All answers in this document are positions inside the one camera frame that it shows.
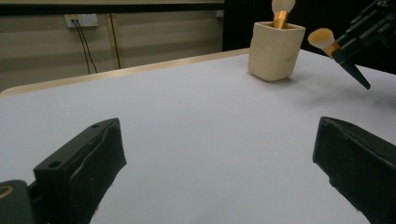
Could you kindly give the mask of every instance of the white tabletop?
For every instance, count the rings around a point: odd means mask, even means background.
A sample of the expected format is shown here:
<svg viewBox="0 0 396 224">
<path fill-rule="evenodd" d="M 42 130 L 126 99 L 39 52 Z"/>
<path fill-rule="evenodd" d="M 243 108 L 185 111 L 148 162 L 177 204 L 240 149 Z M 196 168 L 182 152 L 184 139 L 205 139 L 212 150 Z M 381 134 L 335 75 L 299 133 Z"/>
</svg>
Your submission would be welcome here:
<svg viewBox="0 0 396 224">
<path fill-rule="evenodd" d="M 396 77 L 301 51 L 266 83 L 248 56 L 0 98 L 0 181 L 33 168 L 95 122 L 120 118 L 128 161 L 92 223 L 362 224 L 313 162 L 321 116 L 396 144 Z"/>
</svg>

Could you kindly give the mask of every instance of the white cup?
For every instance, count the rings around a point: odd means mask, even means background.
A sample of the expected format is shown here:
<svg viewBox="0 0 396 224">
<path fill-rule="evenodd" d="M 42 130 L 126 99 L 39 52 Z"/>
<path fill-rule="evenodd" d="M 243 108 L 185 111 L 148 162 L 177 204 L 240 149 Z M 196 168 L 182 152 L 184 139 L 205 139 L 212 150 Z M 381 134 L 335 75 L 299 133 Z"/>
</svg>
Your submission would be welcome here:
<svg viewBox="0 0 396 224">
<path fill-rule="evenodd" d="M 272 27 L 272 21 L 254 23 L 247 70 L 264 81 L 290 77 L 303 43 L 305 28 L 287 24 L 287 29 Z"/>
</svg>

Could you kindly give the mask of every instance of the cable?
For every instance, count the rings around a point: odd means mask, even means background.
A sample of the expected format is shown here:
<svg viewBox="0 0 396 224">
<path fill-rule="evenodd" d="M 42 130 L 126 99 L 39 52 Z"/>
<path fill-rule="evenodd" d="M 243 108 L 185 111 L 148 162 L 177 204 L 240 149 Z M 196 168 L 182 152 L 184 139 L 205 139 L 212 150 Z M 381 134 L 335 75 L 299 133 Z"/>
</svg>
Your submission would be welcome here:
<svg viewBox="0 0 396 224">
<path fill-rule="evenodd" d="M 85 62 L 87 63 L 88 74 L 90 74 L 90 73 L 91 73 L 91 70 L 90 70 L 90 65 L 88 64 L 87 51 L 85 50 L 84 42 L 82 41 L 82 37 L 81 37 L 81 34 L 79 33 L 79 29 L 78 29 L 78 26 L 77 26 L 76 21 L 75 21 L 75 20 L 72 20 L 72 22 L 75 24 L 75 26 L 76 26 L 76 28 L 77 28 L 79 40 L 81 40 L 82 47 L 84 48 Z"/>
<path fill-rule="evenodd" d="M 82 37 L 84 38 L 85 45 L 87 46 L 87 50 L 88 50 L 88 55 L 90 56 L 91 63 L 93 65 L 93 68 L 95 69 L 95 73 L 98 73 L 98 71 L 96 70 L 95 63 L 93 62 L 93 59 L 92 59 L 92 56 L 91 56 L 90 48 L 88 47 L 87 39 L 85 38 L 84 32 L 82 32 L 81 26 L 79 25 L 79 21 L 77 21 L 77 25 L 78 25 L 79 30 L 81 31 Z"/>
</svg>

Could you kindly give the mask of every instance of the power socket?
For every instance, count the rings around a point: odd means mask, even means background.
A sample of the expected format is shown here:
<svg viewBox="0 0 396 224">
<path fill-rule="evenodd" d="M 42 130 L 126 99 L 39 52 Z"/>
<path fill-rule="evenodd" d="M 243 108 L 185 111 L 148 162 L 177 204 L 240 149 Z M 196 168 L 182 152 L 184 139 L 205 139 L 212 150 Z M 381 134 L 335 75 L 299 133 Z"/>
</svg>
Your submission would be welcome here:
<svg viewBox="0 0 396 224">
<path fill-rule="evenodd" d="M 78 21 L 81 27 L 96 27 L 99 25 L 96 14 L 66 14 L 64 19 L 68 28 L 76 28 L 72 20 Z"/>
</svg>

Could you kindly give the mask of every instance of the wall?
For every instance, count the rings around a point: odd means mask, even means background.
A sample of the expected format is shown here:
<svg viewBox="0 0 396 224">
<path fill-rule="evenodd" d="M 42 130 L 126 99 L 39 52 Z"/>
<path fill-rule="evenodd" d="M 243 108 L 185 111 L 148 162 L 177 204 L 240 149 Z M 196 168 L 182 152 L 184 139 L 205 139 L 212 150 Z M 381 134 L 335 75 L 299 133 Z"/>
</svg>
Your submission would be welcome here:
<svg viewBox="0 0 396 224">
<path fill-rule="evenodd" d="M 222 20 L 215 15 L 215 11 L 113 15 L 121 68 L 221 51 Z M 117 69 L 110 38 L 113 35 L 108 31 L 113 29 L 109 29 L 106 15 L 98 15 L 98 20 L 98 27 L 84 28 L 92 58 L 98 72 Z M 66 27 L 63 15 L 0 17 L 0 48 L 0 91 L 88 74 L 78 32 Z"/>
</svg>

